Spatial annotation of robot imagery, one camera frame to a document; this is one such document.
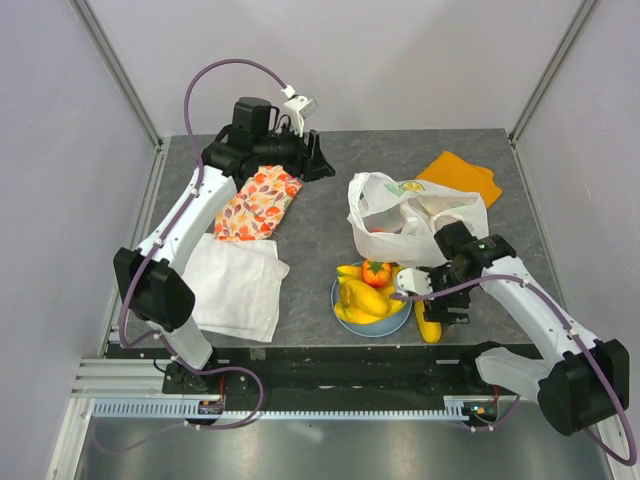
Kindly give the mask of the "white plastic bag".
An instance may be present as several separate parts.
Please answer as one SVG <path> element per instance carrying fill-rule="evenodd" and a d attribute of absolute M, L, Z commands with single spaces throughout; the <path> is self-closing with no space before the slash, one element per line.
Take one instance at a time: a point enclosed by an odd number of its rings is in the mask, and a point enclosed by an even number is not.
<path fill-rule="evenodd" d="M 435 234 L 463 222 L 479 237 L 489 233 L 487 209 L 478 193 L 428 181 L 395 181 L 381 172 L 361 172 L 348 185 L 349 215 L 358 253 L 369 260 L 404 267 L 436 267 L 445 262 Z M 370 233 L 384 228 L 388 233 Z"/>

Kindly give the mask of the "orange persimmon fruit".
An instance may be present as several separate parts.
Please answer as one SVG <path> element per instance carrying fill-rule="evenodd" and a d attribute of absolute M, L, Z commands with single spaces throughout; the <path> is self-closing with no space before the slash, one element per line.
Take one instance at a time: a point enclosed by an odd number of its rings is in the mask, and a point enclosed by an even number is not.
<path fill-rule="evenodd" d="M 360 276 L 367 285 L 376 289 L 384 288 L 392 281 L 392 264 L 367 259 L 361 265 Z"/>

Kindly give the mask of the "small yellow banana bunch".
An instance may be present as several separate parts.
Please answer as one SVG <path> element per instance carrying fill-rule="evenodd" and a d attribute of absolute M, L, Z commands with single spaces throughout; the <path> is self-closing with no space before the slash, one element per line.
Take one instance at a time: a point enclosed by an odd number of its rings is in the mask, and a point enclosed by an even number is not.
<path fill-rule="evenodd" d="M 342 266 L 337 267 L 336 271 L 337 271 L 337 274 L 339 276 L 351 277 L 351 278 L 356 278 L 356 279 L 362 280 L 361 276 L 360 276 L 361 265 L 362 264 L 359 264 L 359 265 L 342 265 Z M 393 281 L 394 276 L 400 270 L 402 270 L 402 267 L 399 266 L 399 265 L 392 264 L 392 268 L 393 268 L 393 276 L 392 276 L 392 281 Z"/>

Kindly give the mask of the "large yellow banana bunch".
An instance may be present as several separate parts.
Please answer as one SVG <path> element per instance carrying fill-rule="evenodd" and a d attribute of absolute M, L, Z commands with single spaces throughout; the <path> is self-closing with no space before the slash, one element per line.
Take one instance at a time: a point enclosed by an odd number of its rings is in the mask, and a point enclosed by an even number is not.
<path fill-rule="evenodd" d="M 333 310 L 336 316 L 347 323 L 368 325 L 378 323 L 396 313 L 399 313 L 406 302 L 389 299 L 387 297 L 356 298 L 355 303 L 345 306 L 338 301 Z"/>

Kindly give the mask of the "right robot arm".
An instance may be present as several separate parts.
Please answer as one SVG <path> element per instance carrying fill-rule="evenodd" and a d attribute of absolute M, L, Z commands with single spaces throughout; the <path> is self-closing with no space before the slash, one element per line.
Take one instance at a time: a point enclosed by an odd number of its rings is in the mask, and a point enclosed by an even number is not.
<path fill-rule="evenodd" d="M 496 343 L 477 345 L 458 368 L 458 381 L 477 394 L 490 385 L 535 402 L 560 434 L 569 436 L 629 405 L 630 359 L 617 340 L 604 342 L 574 320 L 539 285 L 501 236 L 478 239 L 457 221 L 435 241 L 446 261 L 403 270 L 396 286 L 433 307 L 466 309 L 480 287 L 516 321 L 540 354 L 534 360 Z"/>

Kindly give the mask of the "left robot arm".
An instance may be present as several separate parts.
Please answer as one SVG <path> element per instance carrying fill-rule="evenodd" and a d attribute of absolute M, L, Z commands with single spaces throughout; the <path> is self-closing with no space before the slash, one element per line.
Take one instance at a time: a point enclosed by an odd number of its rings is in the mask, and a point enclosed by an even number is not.
<path fill-rule="evenodd" d="M 119 333 L 126 333 L 129 314 L 145 321 L 186 368 L 185 382 L 198 393 L 215 389 L 220 371 L 209 363 L 213 346 L 192 317 L 196 297 L 182 278 L 187 262 L 218 212 L 260 167 L 280 165 L 304 182 L 334 176 L 319 134 L 304 129 L 316 107 L 313 98 L 297 94 L 282 107 L 240 98 L 231 123 L 200 150 L 200 164 L 159 226 L 136 248 L 120 248 L 114 256 Z"/>

